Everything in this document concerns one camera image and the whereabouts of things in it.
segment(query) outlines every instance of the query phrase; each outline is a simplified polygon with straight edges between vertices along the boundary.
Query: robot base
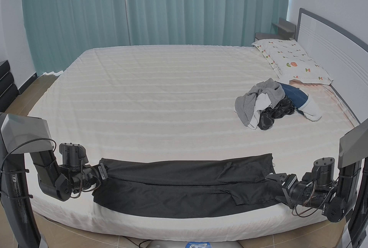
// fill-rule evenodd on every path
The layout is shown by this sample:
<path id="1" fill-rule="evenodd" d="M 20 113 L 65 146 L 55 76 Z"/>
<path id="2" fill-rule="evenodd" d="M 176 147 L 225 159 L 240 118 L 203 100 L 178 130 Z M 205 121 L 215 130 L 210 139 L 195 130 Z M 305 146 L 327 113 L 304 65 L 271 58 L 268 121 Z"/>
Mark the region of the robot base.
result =
<path id="1" fill-rule="evenodd" d="M 154 240 L 147 248 L 242 248 L 237 241 L 226 242 L 179 242 Z"/>

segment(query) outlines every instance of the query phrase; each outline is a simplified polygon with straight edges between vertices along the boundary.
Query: bed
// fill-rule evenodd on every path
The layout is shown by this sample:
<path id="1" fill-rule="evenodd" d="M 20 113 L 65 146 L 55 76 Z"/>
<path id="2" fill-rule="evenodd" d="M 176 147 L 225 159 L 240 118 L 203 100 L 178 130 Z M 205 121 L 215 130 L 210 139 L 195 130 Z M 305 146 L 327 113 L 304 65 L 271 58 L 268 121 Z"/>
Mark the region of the bed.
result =
<path id="1" fill-rule="evenodd" d="M 317 20 L 305 10 L 301 14 L 298 41 L 325 67 L 324 57 L 331 52 L 331 45 L 324 42 L 321 48 L 316 35 L 322 34 L 327 42 L 346 35 L 339 30 L 338 36 L 333 34 L 329 38 L 326 32 L 318 30 L 319 24 L 333 29 L 327 21 Z M 353 51 L 343 50 L 344 57 L 353 53 L 349 58 L 356 59 L 359 49 L 365 53 L 368 50 L 346 38 L 356 46 Z M 351 77 L 355 82 L 365 83 L 361 96 L 368 97 L 368 77 L 365 78 L 368 56 L 361 53 L 359 57 L 367 59 L 365 67 L 359 65 L 364 77 L 361 74 L 359 78 L 358 74 Z M 222 160 L 272 153 L 276 172 L 296 173 L 301 179 L 314 160 L 323 156 L 337 159 L 339 138 L 366 116 L 366 111 L 360 110 L 361 103 L 344 103 L 351 90 L 345 89 L 336 78 L 336 66 L 327 66 L 325 69 L 335 78 L 332 86 L 294 84 L 311 94 L 322 109 L 323 116 L 318 122 L 295 113 L 276 120 L 268 131 L 253 131 L 238 118 L 235 98 L 257 82 L 270 77 L 277 80 L 256 48 L 192 45 L 95 48 L 84 52 L 62 73 L 29 116 L 46 119 L 57 143 L 85 146 L 91 165 L 97 164 L 101 157 L 154 162 Z M 343 68 L 349 72 L 350 66 L 345 64 Z M 335 83 L 342 88 L 336 90 Z M 34 196 L 34 211 L 92 232 L 176 241 L 231 241 L 325 220 L 320 212 L 309 218 L 293 217 L 283 204 L 219 218 L 120 214 L 95 204 L 90 193 L 66 202 L 48 197 L 38 187 L 29 155 L 26 167 L 30 169 L 28 186 Z"/>

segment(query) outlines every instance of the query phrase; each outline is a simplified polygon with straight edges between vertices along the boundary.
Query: black fabric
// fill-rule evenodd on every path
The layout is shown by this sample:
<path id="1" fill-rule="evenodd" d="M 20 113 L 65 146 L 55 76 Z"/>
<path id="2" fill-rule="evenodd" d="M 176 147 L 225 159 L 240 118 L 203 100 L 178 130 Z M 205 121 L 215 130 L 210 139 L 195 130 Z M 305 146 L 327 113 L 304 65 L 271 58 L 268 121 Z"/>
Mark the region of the black fabric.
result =
<path id="1" fill-rule="evenodd" d="M 265 180 L 272 154 L 222 161 L 137 163 L 101 159 L 108 179 L 94 202 L 108 209 L 156 218 L 210 218 L 265 208 L 282 190 Z"/>
<path id="2" fill-rule="evenodd" d="M 285 115 L 291 115 L 295 111 L 295 106 L 292 100 L 285 96 L 275 108 L 268 107 L 260 114 L 260 121 L 258 127 L 262 130 L 268 130 L 273 124 L 275 119 L 282 118 Z"/>

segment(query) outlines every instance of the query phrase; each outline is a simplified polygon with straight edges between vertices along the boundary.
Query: white patterned pillow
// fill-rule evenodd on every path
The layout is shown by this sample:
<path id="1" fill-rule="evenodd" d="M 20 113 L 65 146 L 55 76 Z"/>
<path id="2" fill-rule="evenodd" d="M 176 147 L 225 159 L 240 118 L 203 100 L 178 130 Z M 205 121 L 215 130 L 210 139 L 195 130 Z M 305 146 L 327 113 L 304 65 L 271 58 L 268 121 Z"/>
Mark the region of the white patterned pillow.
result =
<path id="1" fill-rule="evenodd" d="M 260 50 L 283 81 L 329 85 L 333 80 L 294 39 L 262 39 L 252 45 Z"/>

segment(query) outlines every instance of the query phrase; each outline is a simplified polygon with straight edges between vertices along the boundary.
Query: pile of clothes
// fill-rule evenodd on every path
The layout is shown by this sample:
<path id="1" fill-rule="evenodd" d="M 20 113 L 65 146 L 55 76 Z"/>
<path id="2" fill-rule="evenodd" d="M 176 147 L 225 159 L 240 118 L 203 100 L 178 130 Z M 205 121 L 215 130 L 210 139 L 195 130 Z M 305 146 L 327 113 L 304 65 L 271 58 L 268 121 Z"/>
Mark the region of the pile of clothes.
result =
<path id="1" fill-rule="evenodd" d="M 277 118 L 291 115 L 297 110 L 306 118 L 317 121 L 322 113 L 311 96 L 294 86 L 270 78 L 236 98 L 235 111 L 245 126 L 268 130 Z"/>

